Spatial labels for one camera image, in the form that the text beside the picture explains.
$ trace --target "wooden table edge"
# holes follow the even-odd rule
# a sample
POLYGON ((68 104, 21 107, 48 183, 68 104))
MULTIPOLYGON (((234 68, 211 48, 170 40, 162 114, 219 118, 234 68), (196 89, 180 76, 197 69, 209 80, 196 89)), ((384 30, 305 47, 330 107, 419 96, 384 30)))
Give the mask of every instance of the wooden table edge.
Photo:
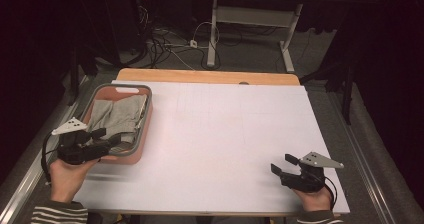
POLYGON ((293 74, 132 68, 121 69, 116 80, 214 84, 300 85, 298 77, 293 74))

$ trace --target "electrical outlet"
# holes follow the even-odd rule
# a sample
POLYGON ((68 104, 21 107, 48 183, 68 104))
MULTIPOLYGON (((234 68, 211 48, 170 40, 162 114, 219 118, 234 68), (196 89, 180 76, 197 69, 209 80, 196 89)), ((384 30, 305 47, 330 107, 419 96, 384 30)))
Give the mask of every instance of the electrical outlet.
POLYGON ((197 42, 195 40, 190 40, 190 46, 193 48, 197 48, 197 42))

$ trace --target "striped sleeve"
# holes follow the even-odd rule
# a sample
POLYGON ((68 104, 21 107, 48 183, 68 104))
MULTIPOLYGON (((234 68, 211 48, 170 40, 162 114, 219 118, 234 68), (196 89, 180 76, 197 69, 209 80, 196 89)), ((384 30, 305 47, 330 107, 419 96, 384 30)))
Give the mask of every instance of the striped sleeve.
POLYGON ((334 217, 332 211, 313 211, 306 212, 302 214, 299 219, 297 219, 299 224, 336 224, 344 223, 342 220, 339 220, 334 217))
POLYGON ((80 203, 60 203, 48 201, 36 206, 32 213, 33 224, 79 224, 87 223, 88 211, 80 203))

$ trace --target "hand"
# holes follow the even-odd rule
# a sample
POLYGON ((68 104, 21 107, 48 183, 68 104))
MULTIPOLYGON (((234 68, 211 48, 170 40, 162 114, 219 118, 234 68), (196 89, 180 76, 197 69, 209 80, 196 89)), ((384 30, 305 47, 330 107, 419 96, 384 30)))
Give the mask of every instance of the hand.
POLYGON ((57 202, 71 203, 81 188, 88 170, 98 160, 88 161, 81 165, 70 165, 60 159, 50 164, 52 191, 50 199, 57 202))
POLYGON ((305 193, 295 189, 292 190, 299 196, 305 211, 322 211, 331 209, 331 194, 325 187, 318 192, 313 193, 305 193))

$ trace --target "black curtain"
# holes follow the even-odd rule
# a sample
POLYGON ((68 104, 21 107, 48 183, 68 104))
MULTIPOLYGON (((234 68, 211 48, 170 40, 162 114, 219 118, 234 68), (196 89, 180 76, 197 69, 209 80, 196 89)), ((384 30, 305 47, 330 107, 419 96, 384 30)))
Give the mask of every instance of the black curtain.
POLYGON ((377 131, 424 208, 424 0, 390 0, 356 82, 377 131))
POLYGON ((60 0, 0 0, 0 183, 62 98, 68 43, 60 0))

